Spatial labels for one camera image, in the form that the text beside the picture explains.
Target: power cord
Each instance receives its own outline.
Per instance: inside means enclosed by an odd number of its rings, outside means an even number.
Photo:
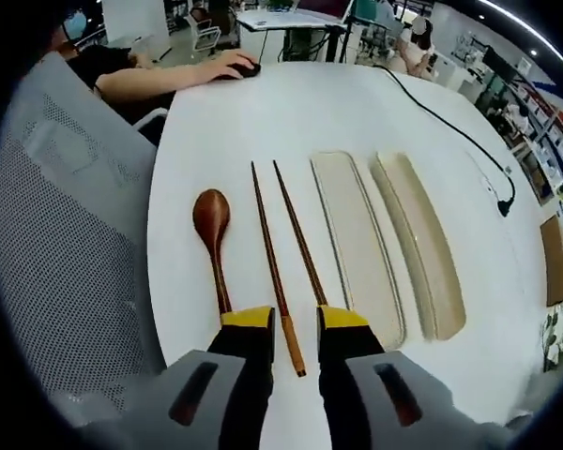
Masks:
[[[324,45],[326,45],[326,42],[329,41],[329,34],[327,34],[327,36],[323,36],[321,38],[321,40],[319,42],[317,42],[316,44],[311,45],[311,47],[309,47],[309,49],[306,50],[306,52],[308,52],[308,56],[309,58],[311,58],[311,56],[313,54],[318,54],[319,51],[323,48]],[[281,62],[281,58],[282,58],[282,53],[283,53],[283,46],[281,47],[280,53],[278,54],[278,63]],[[292,50],[292,46],[290,46],[290,48],[288,49],[287,53],[288,56],[292,56],[293,55],[293,50]]]
[[[471,143],[473,143],[480,151],[481,153],[483,153],[488,159],[490,159],[495,166],[498,168],[499,171],[501,171],[501,173],[503,173],[505,175],[505,178],[507,178],[507,180],[509,181],[510,184],[510,188],[511,188],[511,196],[508,200],[499,200],[498,197],[496,197],[498,199],[498,203],[497,203],[497,207],[498,207],[498,211],[500,211],[500,214],[502,215],[503,218],[505,218],[508,214],[509,214],[509,210],[510,207],[513,205],[513,202],[515,202],[515,185],[513,184],[513,180],[511,180],[509,174],[507,173],[507,171],[505,171],[505,168],[503,166],[501,166],[498,161],[496,161],[496,159],[494,159],[494,157],[492,155],[490,155],[481,145],[479,145],[477,142],[475,142],[471,137],[469,137],[469,135],[467,135],[465,132],[460,131],[458,128],[456,128],[452,123],[450,123],[449,121],[445,120],[443,117],[441,117],[440,115],[438,115],[437,113],[435,113],[434,111],[432,111],[431,109],[429,109],[427,106],[425,106],[424,104],[422,104],[421,102],[419,102],[415,97],[413,97],[413,95],[411,95],[411,93],[404,87],[404,85],[400,82],[400,80],[396,77],[396,75],[394,75],[391,70],[389,70],[386,67],[380,67],[382,68],[399,86],[401,86],[401,88],[403,89],[404,93],[411,98],[411,100],[413,100],[421,109],[427,111],[429,114],[431,114],[432,116],[434,116],[436,119],[438,119],[440,122],[442,122],[444,125],[446,125],[447,127],[453,129],[454,131],[456,131],[457,133],[459,133],[461,136],[463,136],[464,138],[466,138],[468,141],[470,141]]]

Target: office chair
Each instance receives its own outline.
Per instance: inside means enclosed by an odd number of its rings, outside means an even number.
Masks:
[[[156,149],[57,53],[22,80],[0,134],[0,291],[52,404],[118,416],[164,359],[145,232]]]

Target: person in background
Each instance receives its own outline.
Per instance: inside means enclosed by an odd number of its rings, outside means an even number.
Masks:
[[[525,105],[517,106],[510,104],[507,106],[504,114],[522,134],[527,134],[530,127],[529,109]]]
[[[208,83],[220,75],[241,79],[230,66],[253,68],[252,64],[256,63],[246,52],[229,50],[198,65],[153,68],[147,56],[131,53],[129,49],[92,45],[78,52],[62,26],[54,32],[49,51],[60,52],[94,94],[131,124],[157,108],[169,109],[176,91]],[[158,143],[160,134],[157,135],[151,131],[151,136],[146,138]]]
[[[397,42],[397,52],[388,62],[388,68],[408,73],[414,77],[431,79],[427,66],[434,54],[433,26],[427,19],[417,16],[412,27],[404,28]]]
[[[63,23],[63,27],[67,38],[77,41],[84,35],[84,31],[87,28],[87,18],[81,10],[77,9],[69,14]]]
[[[500,115],[509,104],[504,98],[495,98],[490,102],[490,106],[486,111],[488,117],[496,117]]]

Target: chopstick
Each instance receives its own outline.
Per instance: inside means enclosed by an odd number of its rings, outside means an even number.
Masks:
[[[251,163],[251,167],[252,181],[254,182],[254,193],[256,194],[256,204],[258,206],[259,218],[261,220],[263,240],[265,241],[266,258],[269,262],[269,270],[271,271],[271,278],[273,279],[273,290],[275,292],[275,298],[277,299],[278,308],[280,309],[281,328],[283,329],[283,333],[285,334],[285,341],[288,344],[288,352],[290,353],[292,365],[294,366],[298,377],[304,377],[307,374],[307,370],[304,365],[304,360],[302,359],[302,353],[300,352],[300,347],[298,345],[297,335],[294,331],[292,317],[290,317],[288,305],[285,303],[282,280],[280,279],[280,272],[278,271],[278,265],[275,261],[275,252],[273,251],[273,244],[271,242],[271,235],[269,234],[269,227],[266,224],[265,207],[263,206],[263,197],[261,196],[259,180],[256,176],[256,170],[254,169],[254,162]]]
[[[290,196],[283,183],[282,174],[280,173],[280,168],[278,163],[273,161],[273,166],[275,167],[275,173],[278,175],[278,181],[280,182],[281,195],[283,195],[283,201],[285,202],[285,207],[288,210],[288,215],[290,216],[290,221],[292,222],[292,228],[294,229],[294,234],[297,237],[298,248],[300,248],[300,254],[302,254],[302,260],[307,268],[307,273],[309,274],[309,279],[311,280],[312,290],[315,294],[315,299],[317,300],[318,306],[327,305],[326,295],[323,292],[321,283],[319,282],[319,277],[317,276],[317,271],[312,263],[311,253],[309,252],[309,247],[304,239],[302,230],[300,230],[300,224],[298,223],[297,214],[294,212],[294,207],[290,201]]]

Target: white table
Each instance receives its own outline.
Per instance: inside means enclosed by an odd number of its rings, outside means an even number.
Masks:
[[[305,9],[284,12],[251,9],[239,11],[236,15],[236,20],[241,25],[241,48],[258,57],[261,64],[271,64],[280,61],[284,37],[286,32],[292,29],[319,31],[312,45],[323,39],[326,33],[330,33],[328,42],[320,49],[316,59],[319,60],[319,57],[323,55],[327,58],[327,45],[333,40],[336,45],[333,60],[339,60],[341,46],[338,45],[338,37],[340,32],[343,33],[346,30],[346,25],[335,17]]]
[[[467,323],[448,341],[425,342],[414,306],[403,306],[407,338],[402,351],[443,381],[456,406],[477,421],[507,420],[531,370],[540,367],[546,280],[542,217],[531,187],[504,142],[464,97],[431,82],[400,79],[420,101],[511,167],[517,196],[507,218],[500,216],[480,171],[506,199],[510,189],[503,175],[465,139],[420,110],[381,69],[264,66],[253,79],[180,92],[169,112],[147,232],[160,345],[171,365],[191,349],[206,349],[220,328],[210,261],[191,220],[194,201],[207,188],[220,189],[231,205],[222,258],[233,308],[275,306],[251,180],[254,160],[308,373],[297,378],[277,326],[275,386],[262,448],[330,447],[317,388],[315,300],[273,158],[328,301],[341,307],[342,287],[309,156],[336,149],[367,158],[376,151],[408,153],[449,240]]]

